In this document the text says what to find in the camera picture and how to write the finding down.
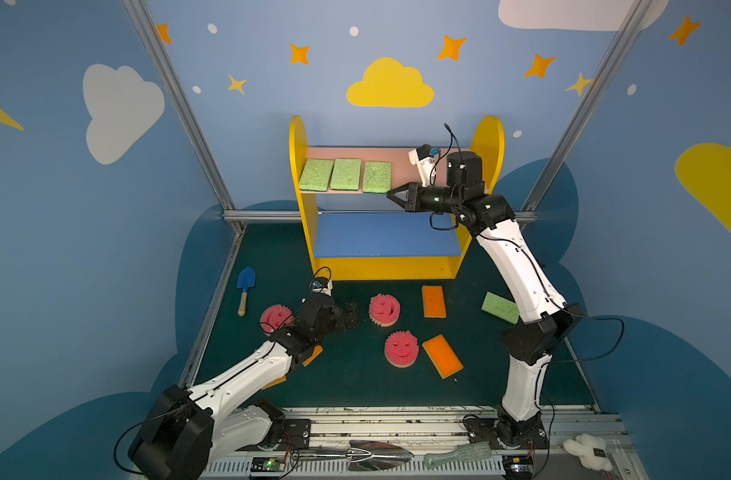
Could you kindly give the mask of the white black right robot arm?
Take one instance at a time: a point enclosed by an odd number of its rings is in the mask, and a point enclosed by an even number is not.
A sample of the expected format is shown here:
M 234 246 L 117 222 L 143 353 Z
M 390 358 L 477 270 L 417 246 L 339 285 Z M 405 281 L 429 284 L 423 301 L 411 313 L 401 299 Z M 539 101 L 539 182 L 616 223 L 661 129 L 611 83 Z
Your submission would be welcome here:
M 423 145 L 409 151 L 419 182 L 403 184 L 387 198 L 406 212 L 455 216 L 493 260 L 519 310 L 519 321 L 505 330 L 509 352 L 507 390 L 501 417 L 521 426 L 541 414 L 541 389 L 557 344 L 581 319 L 581 308 L 569 304 L 551 285 L 533 258 L 515 212 L 499 194 L 487 193 L 483 160 L 471 151 L 439 150 Z

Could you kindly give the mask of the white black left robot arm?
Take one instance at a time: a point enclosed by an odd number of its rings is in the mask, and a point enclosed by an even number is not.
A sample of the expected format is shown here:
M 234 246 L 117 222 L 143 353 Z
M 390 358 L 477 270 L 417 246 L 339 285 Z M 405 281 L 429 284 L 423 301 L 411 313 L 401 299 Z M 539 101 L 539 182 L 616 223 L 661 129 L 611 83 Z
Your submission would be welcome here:
M 267 403 L 242 404 L 309 360 L 328 334 L 355 328 L 357 306 L 339 305 L 329 290 L 315 290 L 292 317 L 229 370 L 160 394 L 127 450 L 140 475 L 197 479 L 214 460 L 261 444 L 283 415 Z

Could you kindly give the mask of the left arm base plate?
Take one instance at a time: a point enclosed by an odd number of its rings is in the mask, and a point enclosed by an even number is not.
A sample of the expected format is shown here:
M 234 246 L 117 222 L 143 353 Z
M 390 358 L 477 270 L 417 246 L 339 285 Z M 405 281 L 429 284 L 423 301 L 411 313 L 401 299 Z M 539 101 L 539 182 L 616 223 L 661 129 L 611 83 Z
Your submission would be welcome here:
M 311 421 L 308 419 L 283 419 L 274 422 L 267 436 L 257 444 L 263 451 L 274 451 L 281 448 L 309 448 L 311 438 Z

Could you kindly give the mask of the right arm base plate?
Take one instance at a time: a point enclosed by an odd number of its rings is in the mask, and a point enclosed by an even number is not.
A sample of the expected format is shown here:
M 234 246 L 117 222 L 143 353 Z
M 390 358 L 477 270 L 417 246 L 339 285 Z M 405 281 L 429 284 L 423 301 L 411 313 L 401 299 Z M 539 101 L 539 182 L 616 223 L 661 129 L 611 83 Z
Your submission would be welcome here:
M 547 449 L 547 428 L 541 421 L 541 414 L 517 422 L 505 416 L 503 418 L 481 418 L 476 415 L 465 415 L 461 424 L 467 430 L 471 443 L 487 442 L 494 450 L 529 450 Z

